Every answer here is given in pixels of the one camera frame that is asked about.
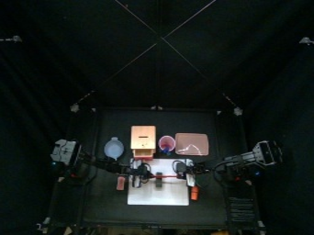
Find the table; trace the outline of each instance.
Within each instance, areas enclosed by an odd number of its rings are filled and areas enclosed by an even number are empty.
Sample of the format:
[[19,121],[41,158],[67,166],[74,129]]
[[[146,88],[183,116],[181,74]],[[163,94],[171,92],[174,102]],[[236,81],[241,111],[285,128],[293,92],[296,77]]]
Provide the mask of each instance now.
[[[131,126],[157,126],[157,139],[175,133],[204,133],[209,136],[209,156],[187,156],[196,162],[216,165],[224,157],[248,151],[241,118],[232,112],[216,110],[163,110],[86,108],[74,114],[67,139],[77,139],[99,158],[111,137],[125,143],[119,158],[129,163]],[[157,159],[167,158],[157,152]],[[173,153],[174,159],[183,155]],[[127,190],[117,191],[117,175],[91,169],[86,185],[58,183],[54,190],[50,216],[54,226],[129,226],[163,229],[226,229],[224,190],[212,174],[200,177],[204,186],[200,200],[182,206],[139,206],[127,204]]]

